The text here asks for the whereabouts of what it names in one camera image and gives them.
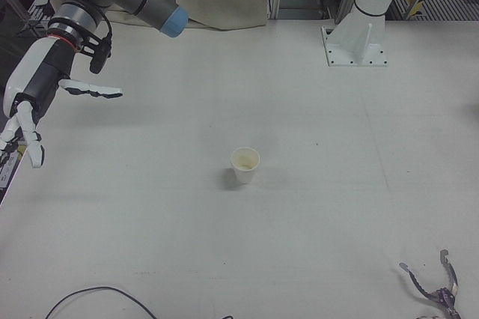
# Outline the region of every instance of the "white table surface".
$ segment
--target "white table surface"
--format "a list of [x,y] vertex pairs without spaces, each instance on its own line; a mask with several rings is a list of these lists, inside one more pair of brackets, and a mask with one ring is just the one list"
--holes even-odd
[[[321,22],[114,26],[117,100],[59,91],[0,207],[0,317],[114,285],[160,318],[416,318],[479,309],[479,23],[387,23],[387,68],[327,67]],[[231,151],[257,148],[238,186]],[[146,318],[113,293],[56,318]]]

